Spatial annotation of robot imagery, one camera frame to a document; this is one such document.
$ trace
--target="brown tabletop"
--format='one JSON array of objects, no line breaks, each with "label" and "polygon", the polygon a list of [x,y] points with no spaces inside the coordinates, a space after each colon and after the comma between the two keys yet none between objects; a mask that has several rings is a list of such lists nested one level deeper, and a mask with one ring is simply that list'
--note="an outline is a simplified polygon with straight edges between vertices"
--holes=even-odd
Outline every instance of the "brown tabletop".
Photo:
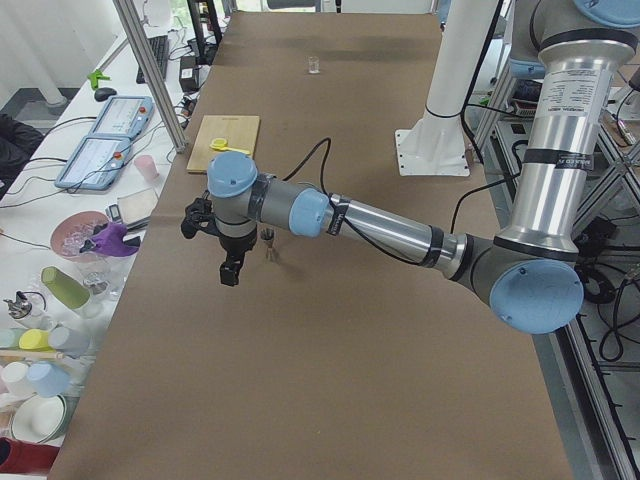
[{"label": "brown tabletop", "polygon": [[[260,115],[255,158],[284,176],[333,139],[330,190],[447,228],[484,183],[398,175],[394,130],[422,115],[432,16],[235,14],[205,114]],[[307,57],[320,58],[319,75]],[[277,231],[218,281],[217,239],[180,234],[205,177],[176,158],[54,480],[566,479],[531,338],[463,287],[344,238]],[[317,182],[319,158],[299,181]],[[458,229],[490,237],[487,192]]]}]

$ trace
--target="black mouse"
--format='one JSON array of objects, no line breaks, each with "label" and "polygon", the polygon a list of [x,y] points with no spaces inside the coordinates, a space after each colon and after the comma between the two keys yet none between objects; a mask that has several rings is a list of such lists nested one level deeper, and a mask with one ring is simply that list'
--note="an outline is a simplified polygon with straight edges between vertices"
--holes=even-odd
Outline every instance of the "black mouse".
[{"label": "black mouse", "polygon": [[93,98],[96,99],[96,102],[104,102],[110,96],[117,94],[118,92],[111,87],[100,87],[93,93]]}]

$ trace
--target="black jacket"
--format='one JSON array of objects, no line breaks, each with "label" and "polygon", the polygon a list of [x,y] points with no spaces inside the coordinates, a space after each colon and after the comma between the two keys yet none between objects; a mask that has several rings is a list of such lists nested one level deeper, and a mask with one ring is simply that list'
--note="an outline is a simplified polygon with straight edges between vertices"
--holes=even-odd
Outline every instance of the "black jacket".
[{"label": "black jacket", "polygon": [[43,135],[35,128],[0,114],[0,198],[20,174],[33,152],[42,142]]}]

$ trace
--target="black keyboard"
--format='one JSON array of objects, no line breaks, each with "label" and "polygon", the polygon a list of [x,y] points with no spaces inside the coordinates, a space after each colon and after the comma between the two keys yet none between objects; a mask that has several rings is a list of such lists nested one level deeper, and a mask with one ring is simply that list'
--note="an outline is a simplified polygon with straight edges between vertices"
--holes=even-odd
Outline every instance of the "black keyboard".
[{"label": "black keyboard", "polygon": [[[156,63],[162,74],[162,78],[167,78],[167,65],[169,64],[169,36],[160,35],[159,37],[149,38],[149,45],[153,56],[156,57]],[[138,67],[138,75],[136,83],[145,83],[142,68]]]}]

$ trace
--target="black box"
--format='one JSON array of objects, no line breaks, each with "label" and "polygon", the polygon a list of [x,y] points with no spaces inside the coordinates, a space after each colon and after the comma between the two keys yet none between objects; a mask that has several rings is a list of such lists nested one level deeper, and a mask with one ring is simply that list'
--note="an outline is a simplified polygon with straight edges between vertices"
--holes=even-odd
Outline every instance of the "black box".
[{"label": "black box", "polygon": [[196,63],[196,57],[180,58],[180,87],[183,92],[196,92],[200,88],[198,84],[198,71],[200,67]]}]

